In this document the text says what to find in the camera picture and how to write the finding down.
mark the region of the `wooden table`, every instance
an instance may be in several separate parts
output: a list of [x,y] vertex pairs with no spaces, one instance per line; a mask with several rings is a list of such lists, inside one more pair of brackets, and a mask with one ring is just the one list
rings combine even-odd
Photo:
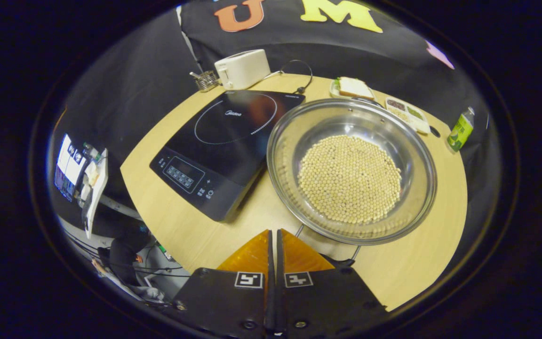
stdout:
[[[308,75],[269,77],[253,90],[293,92]],[[330,79],[314,77],[305,102],[329,98]],[[284,228],[295,234],[301,223],[282,204],[265,172],[253,185],[243,207],[230,223],[212,221],[175,191],[150,168],[149,163],[172,135],[195,113],[224,91],[221,86],[196,93],[165,116],[133,149],[122,164],[125,184],[133,203],[157,240],[183,268],[217,268],[245,242],[265,229]],[[384,105],[386,94],[374,91]],[[393,242],[361,248],[353,268],[387,310],[407,302],[428,288],[443,272],[460,241],[467,209],[467,186],[461,156],[446,144],[449,127],[424,112],[441,137],[420,135],[432,154],[438,187],[426,220],[413,232]],[[300,236],[316,251],[334,259],[350,258],[355,245],[324,238],[307,227]]]

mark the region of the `white toaster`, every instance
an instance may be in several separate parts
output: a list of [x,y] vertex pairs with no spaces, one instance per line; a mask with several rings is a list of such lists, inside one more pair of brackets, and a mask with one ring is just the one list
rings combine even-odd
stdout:
[[245,51],[215,62],[225,89],[246,89],[271,73],[264,49]]

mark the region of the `midea logo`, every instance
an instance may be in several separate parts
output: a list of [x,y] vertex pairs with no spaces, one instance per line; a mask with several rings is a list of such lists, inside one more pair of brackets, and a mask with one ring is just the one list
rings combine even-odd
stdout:
[[234,112],[232,110],[228,110],[225,112],[225,115],[235,115],[235,116],[241,116],[241,113]]

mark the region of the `bottle label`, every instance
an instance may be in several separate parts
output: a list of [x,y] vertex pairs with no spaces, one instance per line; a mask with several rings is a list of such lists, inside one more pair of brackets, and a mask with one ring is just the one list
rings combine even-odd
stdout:
[[447,137],[449,146],[451,146],[451,148],[453,148],[453,150],[456,152],[460,150],[461,146],[465,144],[465,141],[467,141],[467,138],[470,136],[473,129],[474,128],[471,126],[469,120],[466,119],[463,114],[461,114],[457,124],[455,127],[453,127],[451,134],[449,137]]

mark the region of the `yellow letter m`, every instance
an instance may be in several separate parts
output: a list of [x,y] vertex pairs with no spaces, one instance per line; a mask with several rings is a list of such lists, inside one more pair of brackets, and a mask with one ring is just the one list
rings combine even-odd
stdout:
[[372,32],[382,33],[382,28],[376,25],[376,22],[369,13],[369,8],[355,4],[355,2],[341,1],[340,4],[333,4],[329,0],[303,0],[305,7],[305,14],[301,15],[301,19],[304,21],[317,21],[325,22],[327,17],[321,14],[327,14],[334,22],[342,22],[346,15],[351,15],[351,18],[347,21],[352,26],[363,28],[364,30],[370,30]]

